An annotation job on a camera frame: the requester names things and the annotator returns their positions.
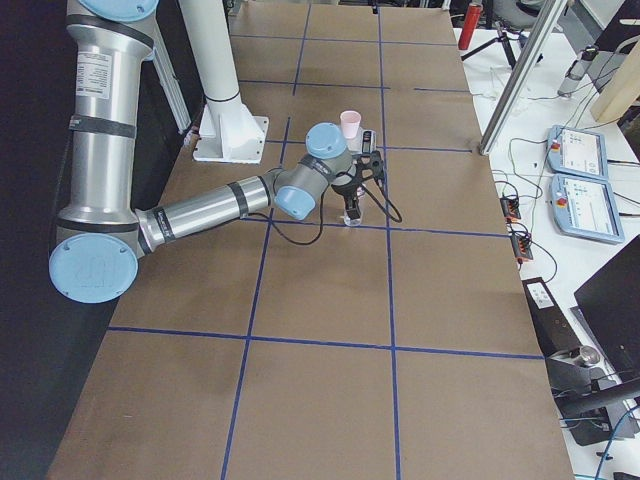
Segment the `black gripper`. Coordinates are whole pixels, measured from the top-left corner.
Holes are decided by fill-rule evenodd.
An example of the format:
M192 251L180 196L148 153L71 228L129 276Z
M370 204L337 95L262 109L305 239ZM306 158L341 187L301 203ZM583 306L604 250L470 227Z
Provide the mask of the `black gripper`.
M340 172L331 183L331 188L344 199L344 213L351 218L361 217L358 189L361 178L357 173Z

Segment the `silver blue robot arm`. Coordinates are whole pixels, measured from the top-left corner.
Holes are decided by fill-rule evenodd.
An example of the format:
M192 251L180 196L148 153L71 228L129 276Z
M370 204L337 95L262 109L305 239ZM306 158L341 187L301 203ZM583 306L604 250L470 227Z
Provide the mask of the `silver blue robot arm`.
M259 163L267 117L243 103L220 1L178 1L205 96L197 161ZM174 242L275 204L296 220L322 204L355 172L341 128L313 126L307 154L293 169L274 168L187 200L146 211L131 207L141 67L153 59L179 128L189 126L156 21L159 1L67 1L67 31L78 46L70 202L56 218L49 257L55 288L76 302L122 295L138 259Z

